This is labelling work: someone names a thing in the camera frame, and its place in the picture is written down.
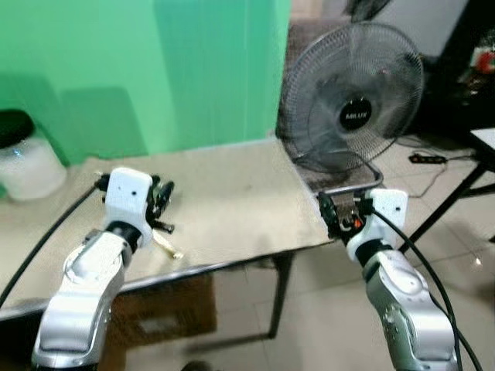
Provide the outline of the golden metal spoon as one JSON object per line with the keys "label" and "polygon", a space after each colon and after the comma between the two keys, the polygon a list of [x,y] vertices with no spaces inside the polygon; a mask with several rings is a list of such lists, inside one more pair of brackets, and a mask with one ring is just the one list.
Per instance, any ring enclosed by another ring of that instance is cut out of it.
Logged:
{"label": "golden metal spoon", "polygon": [[185,257],[185,254],[181,250],[177,250],[167,238],[163,236],[158,230],[152,231],[153,243],[158,245],[160,250],[166,252],[167,257],[173,260],[178,260]]}

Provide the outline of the beige table with black legs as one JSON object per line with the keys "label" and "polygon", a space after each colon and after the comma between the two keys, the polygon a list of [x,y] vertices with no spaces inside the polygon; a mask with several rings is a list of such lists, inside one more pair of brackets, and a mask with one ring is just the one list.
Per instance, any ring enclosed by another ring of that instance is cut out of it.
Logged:
{"label": "beige table with black legs", "polygon": [[[159,247],[142,248],[126,271],[124,291],[269,260],[277,283],[266,336],[276,337],[293,260],[302,250],[328,243],[328,233],[314,193],[273,138],[141,158],[88,158],[70,166],[67,182],[46,198],[18,203],[0,197],[0,292],[15,284],[0,304],[0,322],[46,307],[59,287],[67,254],[101,225],[102,198],[90,194],[90,187],[120,166],[176,184],[163,219],[176,226],[169,241],[185,254],[170,259]],[[14,280],[42,238],[45,247]]]}

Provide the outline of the brown cardboard box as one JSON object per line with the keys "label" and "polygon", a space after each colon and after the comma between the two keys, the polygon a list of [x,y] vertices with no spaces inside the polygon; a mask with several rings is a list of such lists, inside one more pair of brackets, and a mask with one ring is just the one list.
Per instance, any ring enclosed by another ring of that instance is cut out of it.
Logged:
{"label": "brown cardboard box", "polygon": [[134,349],[208,335],[217,328],[215,283],[212,276],[200,275],[117,296],[106,346]]}

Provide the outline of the black electric fan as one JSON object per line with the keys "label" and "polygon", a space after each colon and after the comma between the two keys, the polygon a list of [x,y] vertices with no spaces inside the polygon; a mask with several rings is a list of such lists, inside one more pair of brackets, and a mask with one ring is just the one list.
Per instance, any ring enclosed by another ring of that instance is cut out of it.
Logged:
{"label": "black electric fan", "polygon": [[275,127],[291,162],[321,173],[370,162],[405,134],[425,95],[413,40],[385,22],[329,29],[288,68]]}

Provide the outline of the black power strip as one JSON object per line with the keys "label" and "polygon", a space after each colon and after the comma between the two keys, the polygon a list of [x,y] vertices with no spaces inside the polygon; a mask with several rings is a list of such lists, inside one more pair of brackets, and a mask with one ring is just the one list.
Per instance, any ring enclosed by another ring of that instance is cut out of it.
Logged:
{"label": "black power strip", "polygon": [[431,153],[411,153],[408,160],[413,164],[445,164],[449,160],[443,155],[431,155]]}

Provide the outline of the white table with black legs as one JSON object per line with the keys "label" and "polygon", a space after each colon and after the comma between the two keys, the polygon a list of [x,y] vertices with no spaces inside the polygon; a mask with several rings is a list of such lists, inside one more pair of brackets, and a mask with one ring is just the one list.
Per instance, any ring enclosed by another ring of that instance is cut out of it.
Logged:
{"label": "white table with black legs", "polygon": [[494,128],[477,128],[470,132],[471,138],[467,139],[468,145],[475,151],[469,157],[476,162],[474,170],[468,173],[468,176],[455,187],[448,197],[443,200],[442,204],[428,216],[427,219],[418,226],[414,233],[409,237],[411,243],[403,243],[399,248],[400,251],[406,252],[412,243],[416,243],[418,238],[423,237],[432,226],[444,216],[457,201],[477,196],[485,196],[495,193],[495,183],[480,187],[474,187],[474,184],[485,173],[495,173],[495,130]]}

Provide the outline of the white jar with black lid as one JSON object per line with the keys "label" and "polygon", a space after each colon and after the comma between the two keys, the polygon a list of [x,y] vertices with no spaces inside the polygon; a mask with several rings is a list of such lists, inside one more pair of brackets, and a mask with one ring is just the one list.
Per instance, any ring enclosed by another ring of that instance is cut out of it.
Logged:
{"label": "white jar with black lid", "polygon": [[67,167],[32,117],[0,109],[0,188],[13,201],[28,202],[54,194],[67,177]]}

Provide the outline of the dark robot foot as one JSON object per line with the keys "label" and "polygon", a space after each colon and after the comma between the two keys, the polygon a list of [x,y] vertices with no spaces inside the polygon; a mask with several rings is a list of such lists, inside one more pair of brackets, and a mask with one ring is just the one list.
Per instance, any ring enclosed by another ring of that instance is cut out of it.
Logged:
{"label": "dark robot foot", "polygon": [[213,365],[205,360],[191,360],[180,371],[216,371]]}

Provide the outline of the dark cabinet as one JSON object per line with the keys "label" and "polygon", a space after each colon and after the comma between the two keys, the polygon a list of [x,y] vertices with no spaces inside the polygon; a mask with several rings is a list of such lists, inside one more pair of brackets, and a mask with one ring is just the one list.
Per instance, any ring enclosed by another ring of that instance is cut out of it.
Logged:
{"label": "dark cabinet", "polygon": [[473,69],[477,49],[495,52],[495,0],[467,0],[442,52],[427,59],[416,133],[466,137],[495,126],[495,74]]}

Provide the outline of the brown sofa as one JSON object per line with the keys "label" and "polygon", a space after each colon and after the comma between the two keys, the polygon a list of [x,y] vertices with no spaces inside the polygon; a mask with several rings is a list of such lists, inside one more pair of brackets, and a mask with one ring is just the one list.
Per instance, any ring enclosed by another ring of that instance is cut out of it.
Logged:
{"label": "brown sofa", "polygon": [[290,18],[288,22],[287,42],[284,56],[282,79],[286,80],[290,69],[308,46],[333,29],[353,22],[350,15],[332,18]]}

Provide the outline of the red and white packet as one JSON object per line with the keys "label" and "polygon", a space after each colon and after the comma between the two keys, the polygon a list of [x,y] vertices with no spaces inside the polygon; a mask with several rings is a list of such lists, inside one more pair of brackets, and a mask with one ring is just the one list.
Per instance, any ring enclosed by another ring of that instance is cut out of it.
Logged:
{"label": "red and white packet", "polygon": [[495,52],[491,49],[477,49],[473,54],[473,69],[481,74],[495,74]]}

